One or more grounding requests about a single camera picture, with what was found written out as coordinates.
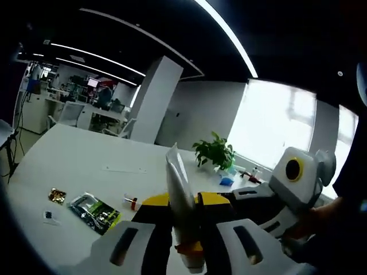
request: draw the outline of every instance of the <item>blue object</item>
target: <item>blue object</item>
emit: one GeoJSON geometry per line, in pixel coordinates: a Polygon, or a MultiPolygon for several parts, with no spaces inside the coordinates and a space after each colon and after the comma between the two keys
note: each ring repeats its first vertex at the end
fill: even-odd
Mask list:
{"type": "Polygon", "coordinates": [[[233,179],[224,177],[224,178],[222,178],[222,181],[220,182],[220,185],[232,186],[233,183],[234,183],[233,179]]]}
{"type": "Polygon", "coordinates": [[[40,81],[37,79],[28,79],[27,92],[33,93],[34,86],[36,86],[38,83],[40,83],[40,81]]]}
{"type": "Polygon", "coordinates": [[[367,212],[367,200],[363,200],[363,202],[361,203],[361,208],[360,208],[361,212],[367,212]]]}

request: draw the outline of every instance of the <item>person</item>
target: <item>person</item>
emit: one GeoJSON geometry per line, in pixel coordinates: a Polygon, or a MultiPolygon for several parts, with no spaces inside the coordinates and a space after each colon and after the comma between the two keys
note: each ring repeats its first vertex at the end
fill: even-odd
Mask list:
{"type": "Polygon", "coordinates": [[[296,262],[308,262],[320,274],[362,272],[367,255],[366,156],[367,114],[359,118],[349,156],[333,187],[338,194],[328,205],[300,217],[285,237],[315,234],[293,254],[296,262]]]}
{"type": "Polygon", "coordinates": [[[39,80],[41,72],[42,72],[42,67],[39,64],[35,64],[35,66],[33,67],[33,69],[30,72],[29,78],[33,80],[39,80]]]}
{"type": "Polygon", "coordinates": [[[96,104],[97,108],[108,109],[108,104],[110,103],[113,94],[111,88],[112,85],[107,86],[106,88],[104,88],[102,91],[99,92],[98,101],[96,104]]]}

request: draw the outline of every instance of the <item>office desk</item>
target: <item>office desk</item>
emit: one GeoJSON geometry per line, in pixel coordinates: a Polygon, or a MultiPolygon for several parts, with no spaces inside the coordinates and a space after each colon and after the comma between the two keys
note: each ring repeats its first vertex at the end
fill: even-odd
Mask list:
{"type": "MultiPolygon", "coordinates": [[[[100,235],[67,209],[66,203],[87,191],[121,211],[122,219],[130,220],[134,212],[123,207],[124,193],[142,201],[166,192],[167,150],[56,124],[28,151],[11,178],[7,188],[11,208],[29,242],[49,266],[60,270],[76,265],[89,256],[100,235]],[[120,171],[107,171],[107,166],[120,171]],[[48,200],[54,187],[67,193],[63,206],[48,200]],[[43,223],[42,212],[47,209],[58,212],[60,226],[43,223]]],[[[193,192],[231,190],[218,184],[218,175],[201,172],[193,152],[180,153],[193,192]]],[[[167,274],[189,274],[174,247],[167,274]]]]}
{"type": "Polygon", "coordinates": [[[127,122],[127,119],[124,116],[125,112],[117,113],[113,111],[105,111],[105,110],[96,108],[92,106],[91,104],[87,104],[78,119],[77,127],[88,130],[89,126],[91,125],[91,120],[92,120],[92,116],[94,113],[101,115],[101,116],[110,117],[112,119],[120,120],[122,122],[127,122]]]}
{"type": "MultiPolygon", "coordinates": [[[[20,100],[24,94],[25,92],[19,93],[20,100]]],[[[47,116],[51,115],[58,119],[63,105],[64,103],[50,98],[47,93],[40,95],[32,93],[23,105],[22,128],[37,134],[44,133],[47,129],[47,116]]]]}
{"type": "Polygon", "coordinates": [[[68,91],[64,91],[64,90],[60,90],[60,89],[56,89],[56,88],[47,88],[47,90],[54,91],[55,93],[59,92],[59,93],[63,94],[64,96],[68,96],[70,94],[70,92],[68,92],[68,91]]]}

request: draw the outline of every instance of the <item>ceiling light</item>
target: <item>ceiling light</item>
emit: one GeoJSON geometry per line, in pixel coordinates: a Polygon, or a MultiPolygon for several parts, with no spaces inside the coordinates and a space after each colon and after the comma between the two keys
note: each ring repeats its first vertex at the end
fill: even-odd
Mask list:
{"type": "Polygon", "coordinates": [[[252,65],[250,58],[247,55],[247,52],[243,48],[241,42],[236,37],[235,33],[232,29],[228,26],[228,24],[224,21],[222,16],[209,4],[206,0],[195,0],[210,16],[217,22],[217,24],[222,28],[222,30],[226,33],[229,39],[232,41],[236,49],[239,51],[240,55],[242,56],[243,60],[245,61],[249,71],[251,72],[252,77],[257,77],[257,73],[255,68],[252,65]]]}
{"type": "Polygon", "coordinates": [[[131,71],[133,71],[133,72],[135,72],[135,73],[138,73],[138,74],[139,74],[139,75],[141,75],[141,76],[145,76],[145,74],[143,74],[143,73],[141,73],[141,72],[138,72],[137,70],[134,70],[133,68],[130,68],[130,67],[128,67],[128,66],[125,66],[125,65],[123,65],[123,64],[121,64],[121,63],[118,63],[118,62],[116,62],[116,61],[113,61],[113,60],[111,60],[111,59],[105,58],[105,57],[103,57],[103,56],[99,56],[99,55],[94,54],[94,53],[86,52],[85,50],[80,50],[80,49],[76,49],[76,48],[72,48],[72,47],[68,47],[68,46],[64,46],[64,45],[60,45],[60,44],[55,44],[55,43],[51,43],[51,45],[52,45],[52,46],[57,46],[57,47],[66,48],[66,49],[70,49],[70,50],[76,50],[76,51],[81,52],[81,53],[90,54],[91,56],[95,56],[95,57],[101,58],[101,59],[103,59],[103,60],[106,60],[106,61],[112,62],[112,63],[114,63],[114,64],[116,64],[116,65],[119,65],[119,66],[121,66],[121,67],[124,67],[124,68],[126,68],[126,69],[129,69],[129,70],[131,70],[131,71]]]}
{"type": "Polygon", "coordinates": [[[106,73],[106,72],[104,72],[104,71],[102,71],[102,70],[98,70],[98,69],[95,69],[95,68],[92,68],[92,67],[89,67],[89,66],[85,66],[85,65],[83,65],[83,64],[79,64],[79,63],[77,63],[77,62],[73,62],[73,61],[70,61],[70,60],[65,60],[65,59],[58,58],[58,57],[56,57],[56,59],[61,60],[61,61],[65,61],[65,62],[69,62],[69,63],[75,64],[75,65],[79,65],[79,66],[82,66],[82,67],[85,67],[85,68],[88,68],[88,69],[91,69],[91,70],[95,70],[95,71],[97,71],[97,72],[104,73],[104,74],[107,74],[107,75],[112,76],[112,77],[114,77],[114,78],[117,78],[117,79],[119,79],[119,80],[122,80],[122,81],[125,81],[125,82],[127,82],[127,83],[130,83],[130,84],[132,84],[132,85],[134,85],[134,86],[138,86],[137,84],[135,84],[135,83],[133,83],[133,82],[130,82],[130,81],[128,81],[128,80],[126,80],[126,79],[123,79],[123,78],[121,78],[121,77],[118,77],[118,76],[114,76],[113,74],[106,73]]]}

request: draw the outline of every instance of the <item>yellow circular sensor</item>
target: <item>yellow circular sensor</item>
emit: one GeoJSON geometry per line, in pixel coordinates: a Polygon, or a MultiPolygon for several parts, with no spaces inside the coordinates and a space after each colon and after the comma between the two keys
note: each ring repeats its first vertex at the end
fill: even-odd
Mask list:
{"type": "Polygon", "coordinates": [[[290,182],[296,182],[302,176],[303,163],[297,158],[291,159],[286,165],[286,176],[290,182]]]}

